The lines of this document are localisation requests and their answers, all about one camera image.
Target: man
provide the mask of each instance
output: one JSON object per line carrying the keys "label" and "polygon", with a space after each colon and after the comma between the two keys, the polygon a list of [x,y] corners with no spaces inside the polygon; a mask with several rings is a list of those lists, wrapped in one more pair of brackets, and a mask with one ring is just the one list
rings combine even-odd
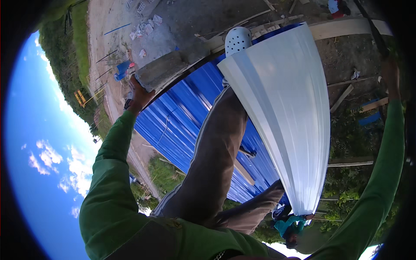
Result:
{"label": "man", "polygon": [[281,238],[286,240],[286,247],[293,249],[297,246],[297,235],[303,230],[307,220],[311,220],[315,215],[295,216],[293,214],[271,221],[271,227],[279,231]]}
{"label": "man", "polygon": [[[390,104],[379,156],[369,183],[343,224],[310,259],[357,259],[388,214],[404,158],[404,119],[393,61],[383,63]],[[199,133],[194,158],[181,185],[153,212],[138,213],[126,163],[136,117],[151,100],[135,87],[127,111],[107,134],[93,166],[79,215],[88,256],[101,259],[283,259],[248,235],[282,197],[280,181],[239,207],[221,211],[247,114],[230,87],[215,100]]]}

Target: blue corrugated metal sheet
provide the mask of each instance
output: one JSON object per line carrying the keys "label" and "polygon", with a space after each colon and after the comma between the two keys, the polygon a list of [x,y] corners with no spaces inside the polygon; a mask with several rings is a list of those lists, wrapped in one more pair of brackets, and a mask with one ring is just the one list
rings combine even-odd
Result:
{"label": "blue corrugated metal sheet", "polygon": [[[160,153],[184,173],[188,172],[199,129],[214,99],[219,95],[223,76],[217,68],[218,59],[203,65],[180,81],[147,107],[137,118],[134,128]],[[252,186],[234,170],[228,198],[245,202],[267,189],[279,179],[270,156],[249,120],[242,146],[256,152],[249,159],[238,153],[237,160],[255,180]]]}

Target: brown pants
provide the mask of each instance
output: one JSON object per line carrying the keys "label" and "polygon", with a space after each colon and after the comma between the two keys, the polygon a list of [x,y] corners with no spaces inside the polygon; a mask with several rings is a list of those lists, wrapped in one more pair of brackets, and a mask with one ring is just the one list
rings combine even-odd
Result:
{"label": "brown pants", "polygon": [[225,88],[201,127],[188,174],[163,198],[152,216],[182,218],[212,229],[227,227],[244,234],[254,232],[285,191],[279,180],[240,206],[222,211],[247,119],[234,91]]}

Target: teal shirt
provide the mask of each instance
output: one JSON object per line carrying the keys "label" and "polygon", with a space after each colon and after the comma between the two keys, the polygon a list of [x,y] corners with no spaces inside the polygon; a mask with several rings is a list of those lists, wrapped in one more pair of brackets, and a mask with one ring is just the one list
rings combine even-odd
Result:
{"label": "teal shirt", "polygon": [[305,226],[305,218],[304,216],[291,216],[287,219],[287,221],[279,220],[275,223],[275,229],[279,231],[279,235],[283,238],[288,227],[293,225],[293,231],[295,234],[299,234],[303,227]]}
{"label": "teal shirt", "polygon": [[[98,151],[88,195],[79,213],[79,227],[87,255],[105,259],[149,222],[138,213],[129,185],[127,153],[136,118],[129,111],[117,119]],[[400,100],[390,101],[379,156],[364,193],[330,240],[308,259],[358,259],[386,218],[400,179],[404,160],[404,117]],[[169,221],[158,218],[160,223]],[[175,220],[173,259],[212,259],[225,249],[267,257],[267,247],[249,235],[228,228],[212,230]],[[137,246],[140,258],[140,245]]]}

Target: corrugated plastic sheet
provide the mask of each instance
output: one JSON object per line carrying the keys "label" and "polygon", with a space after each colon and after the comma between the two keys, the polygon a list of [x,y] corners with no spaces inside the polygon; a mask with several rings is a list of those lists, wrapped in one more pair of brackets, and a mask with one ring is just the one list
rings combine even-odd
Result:
{"label": "corrugated plastic sheet", "polygon": [[[195,142],[214,99],[222,91],[223,76],[217,64],[222,55],[192,72],[137,117],[134,128],[184,173],[188,172]],[[249,120],[242,146],[255,158],[238,153],[237,160],[255,180],[252,186],[234,169],[228,198],[245,202],[279,179],[259,134]],[[288,203],[286,195],[282,198]]]}

